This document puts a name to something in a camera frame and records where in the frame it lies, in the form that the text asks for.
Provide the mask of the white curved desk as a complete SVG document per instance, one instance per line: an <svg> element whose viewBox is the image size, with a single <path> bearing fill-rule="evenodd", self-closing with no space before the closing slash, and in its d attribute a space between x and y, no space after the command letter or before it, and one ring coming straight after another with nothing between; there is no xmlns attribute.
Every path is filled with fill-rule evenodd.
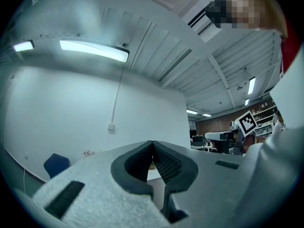
<svg viewBox="0 0 304 228"><path fill-rule="evenodd" d="M158 208L158 210L162 210L164 205L164 193L166 185L156 169L148 171L147 184L152 187L152 200L155 206Z"/></svg>

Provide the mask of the person's right forearm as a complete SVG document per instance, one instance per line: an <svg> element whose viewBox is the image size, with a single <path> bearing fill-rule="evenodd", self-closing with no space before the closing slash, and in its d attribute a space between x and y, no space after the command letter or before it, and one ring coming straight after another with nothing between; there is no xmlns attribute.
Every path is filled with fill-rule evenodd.
<svg viewBox="0 0 304 228"><path fill-rule="evenodd" d="M266 140L266 137L257 136L255 134L250 134L245 137L243 142L243 150L244 153L246 153L251 145L257 144L257 143L264 143Z"/></svg>

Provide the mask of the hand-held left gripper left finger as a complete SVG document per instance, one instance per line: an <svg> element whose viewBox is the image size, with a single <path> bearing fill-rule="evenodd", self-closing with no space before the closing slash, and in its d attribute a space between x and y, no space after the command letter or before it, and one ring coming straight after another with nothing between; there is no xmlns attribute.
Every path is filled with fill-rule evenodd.
<svg viewBox="0 0 304 228"><path fill-rule="evenodd" d="M65 228L162 228L170 225L149 195L130 194L111 175L112 162L140 142L85 157L50 179L34 194L44 209L71 181L84 184L61 220Z"/></svg>

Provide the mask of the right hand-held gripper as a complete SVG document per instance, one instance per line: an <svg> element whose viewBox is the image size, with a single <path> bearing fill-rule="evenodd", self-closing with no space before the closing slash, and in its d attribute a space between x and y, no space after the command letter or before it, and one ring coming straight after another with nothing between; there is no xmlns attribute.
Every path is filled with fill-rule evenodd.
<svg viewBox="0 0 304 228"><path fill-rule="evenodd" d="M257 123L251 113L247 111L235 121L230 122L229 129L233 132L233 147L229 149L232 155L243 154L243 143L246 137L252 134L257 128ZM212 141L225 141L228 139L229 131L205 133L204 137Z"/></svg>

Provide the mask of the person's red shirt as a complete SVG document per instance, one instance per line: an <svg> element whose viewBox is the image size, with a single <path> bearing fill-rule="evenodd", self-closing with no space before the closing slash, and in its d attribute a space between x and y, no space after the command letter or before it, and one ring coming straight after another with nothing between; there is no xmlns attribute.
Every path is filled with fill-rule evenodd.
<svg viewBox="0 0 304 228"><path fill-rule="evenodd" d="M301 43L301 40L298 38L293 29L288 29L287 38L282 39L281 41L282 60L280 66L280 77L283 77L294 61L300 49Z"/></svg>

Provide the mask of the long ceiling light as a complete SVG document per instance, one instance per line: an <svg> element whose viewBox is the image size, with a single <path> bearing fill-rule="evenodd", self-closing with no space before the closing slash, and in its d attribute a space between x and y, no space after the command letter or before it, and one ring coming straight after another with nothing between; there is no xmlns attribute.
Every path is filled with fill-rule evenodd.
<svg viewBox="0 0 304 228"><path fill-rule="evenodd" d="M127 62L130 54L125 48L86 41L60 40L59 44L62 50L98 55L123 63Z"/></svg>

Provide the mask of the white storage shelves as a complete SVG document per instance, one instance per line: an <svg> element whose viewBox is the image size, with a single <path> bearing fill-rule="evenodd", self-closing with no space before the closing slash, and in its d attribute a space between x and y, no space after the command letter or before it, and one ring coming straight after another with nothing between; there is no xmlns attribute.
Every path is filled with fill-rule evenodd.
<svg viewBox="0 0 304 228"><path fill-rule="evenodd" d="M257 128L254 133L256 136L268 137L273 132L273 127L276 123L275 104L262 103L257 111L252 110L253 117L257 123Z"/></svg>

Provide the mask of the white wall conduit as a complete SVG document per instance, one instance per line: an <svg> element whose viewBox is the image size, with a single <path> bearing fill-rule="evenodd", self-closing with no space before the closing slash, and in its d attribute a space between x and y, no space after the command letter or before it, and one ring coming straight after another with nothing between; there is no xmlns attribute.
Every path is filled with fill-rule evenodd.
<svg viewBox="0 0 304 228"><path fill-rule="evenodd" d="M112 108L111 123L114 122L114 113L115 113L115 109L116 109L117 98L118 98L119 90L121 87L121 81L122 81L123 74L124 74L124 68L123 68L122 64L120 64L120 70L121 70L121 72L120 72L120 76L119 76L118 87L117 87L117 91L116 91L114 103L113 103L113 108Z"/></svg>

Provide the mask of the small ceiling light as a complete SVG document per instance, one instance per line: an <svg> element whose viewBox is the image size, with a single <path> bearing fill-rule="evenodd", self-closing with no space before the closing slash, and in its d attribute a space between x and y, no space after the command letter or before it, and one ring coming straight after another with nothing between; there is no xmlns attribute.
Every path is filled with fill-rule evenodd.
<svg viewBox="0 0 304 228"><path fill-rule="evenodd" d="M28 40L14 45L13 48L16 52L21 52L21 51L33 50L35 48L35 45L32 40Z"/></svg>

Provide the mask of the blue padded chair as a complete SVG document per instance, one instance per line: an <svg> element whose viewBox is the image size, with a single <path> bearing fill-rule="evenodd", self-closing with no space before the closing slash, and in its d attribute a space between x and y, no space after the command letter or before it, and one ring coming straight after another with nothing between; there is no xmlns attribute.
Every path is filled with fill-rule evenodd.
<svg viewBox="0 0 304 228"><path fill-rule="evenodd" d="M54 153L44 162L43 166L50 179L52 179L69 168L71 166L71 162L68 158Z"/></svg>

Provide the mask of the white ceiling air conditioner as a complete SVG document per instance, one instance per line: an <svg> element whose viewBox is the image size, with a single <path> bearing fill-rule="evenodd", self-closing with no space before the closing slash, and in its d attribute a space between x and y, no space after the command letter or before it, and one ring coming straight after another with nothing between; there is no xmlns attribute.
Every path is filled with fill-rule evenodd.
<svg viewBox="0 0 304 228"><path fill-rule="evenodd" d="M206 15L205 8L198 12L188 22L188 26L190 26L205 43L212 40L218 33L221 32L221 29L216 27L216 25Z"/></svg>

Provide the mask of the row of office desks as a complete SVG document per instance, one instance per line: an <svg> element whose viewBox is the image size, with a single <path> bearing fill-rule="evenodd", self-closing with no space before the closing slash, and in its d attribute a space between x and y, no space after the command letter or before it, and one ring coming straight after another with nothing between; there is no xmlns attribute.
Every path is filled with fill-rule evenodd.
<svg viewBox="0 0 304 228"><path fill-rule="evenodd" d="M190 130L190 147L195 150L212 152L212 143L204 135L197 135L196 130Z"/></svg>

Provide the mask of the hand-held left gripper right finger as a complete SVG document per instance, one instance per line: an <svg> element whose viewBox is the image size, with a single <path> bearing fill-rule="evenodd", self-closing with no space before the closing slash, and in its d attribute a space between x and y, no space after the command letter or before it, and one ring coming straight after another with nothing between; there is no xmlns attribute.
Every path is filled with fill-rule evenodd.
<svg viewBox="0 0 304 228"><path fill-rule="evenodd" d="M198 151L153 142L153 160L166 187L162 214L169 222L227 222L254 172L245 156Z"/></svg>

